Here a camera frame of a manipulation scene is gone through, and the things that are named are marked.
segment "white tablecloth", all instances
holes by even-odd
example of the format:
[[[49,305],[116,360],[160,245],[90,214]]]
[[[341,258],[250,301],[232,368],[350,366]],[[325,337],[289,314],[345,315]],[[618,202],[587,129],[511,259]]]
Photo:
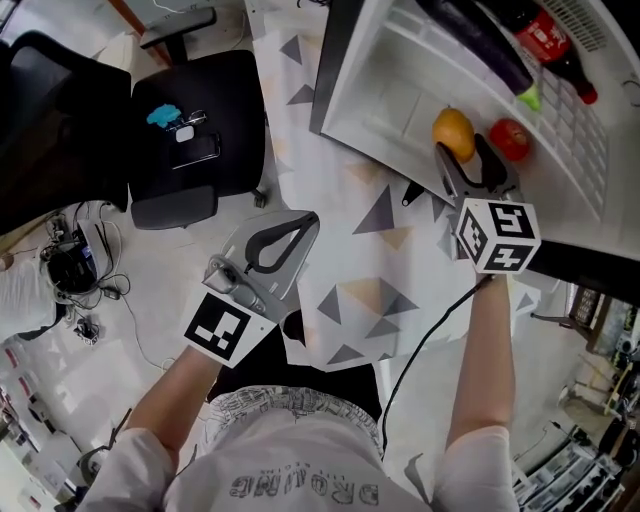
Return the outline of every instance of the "white tablecloth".
[[[475,281],[468,261],[452,259],[453,211],[430,194],[402,206],[404,178],[309,131],[326,8],[275,0],[247,7],[262,9],[250,20],[282,198],[321,223],[298,280],[306,349],[289,346],[290,362],[333,371],[411,353]],[[540,299],[513,280],[510,293],[512,318]],[[426,348],[464,336],[470,307]]]

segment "eggplant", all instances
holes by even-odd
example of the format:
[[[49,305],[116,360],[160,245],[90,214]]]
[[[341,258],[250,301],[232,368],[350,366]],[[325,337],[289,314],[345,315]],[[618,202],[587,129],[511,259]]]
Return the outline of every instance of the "eggplant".
[[[416,0],[418,5],[472,51],[516,97],[540,110],[540,96],[520,56],[473,0]]]

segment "open refrigerator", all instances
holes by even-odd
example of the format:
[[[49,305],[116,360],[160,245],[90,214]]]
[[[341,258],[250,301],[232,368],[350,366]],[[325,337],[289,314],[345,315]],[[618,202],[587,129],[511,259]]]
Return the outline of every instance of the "open refrigerator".
[[[593,105],[585,105],[570,84],[543,69],[504,29],[540,91],[538,112],[518,101],[414,0],[362,0],[332,7],[311,129],[451,202],[431,140],[439,112],[447,106],[462,110],[485,136],[496,120],[515,119],[532,141],[531,154],[516,166],[542,238],[635,264],[640,59],[600,0],[538,3],[571,37],[598,91]],[[477,172],[479,162],[469,166]]]

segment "soda bottle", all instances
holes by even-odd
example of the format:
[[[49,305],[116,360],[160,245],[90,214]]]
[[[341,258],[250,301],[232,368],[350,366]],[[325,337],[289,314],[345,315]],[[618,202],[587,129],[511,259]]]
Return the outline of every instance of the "soda bottle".
[[[584,103],[595,103],[598,93],[584,74],[578,52],[547,11],[533,0],[478,1],[516,36],[544,68],[573,85]]]

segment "black phone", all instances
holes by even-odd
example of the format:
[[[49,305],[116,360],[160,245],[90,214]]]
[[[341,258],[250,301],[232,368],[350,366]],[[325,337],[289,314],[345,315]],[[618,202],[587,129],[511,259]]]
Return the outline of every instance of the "black phone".
[[[220,135],[210,133],[184,142],[175,142],[169,148],[172,169],[180,169],[220,156]]]

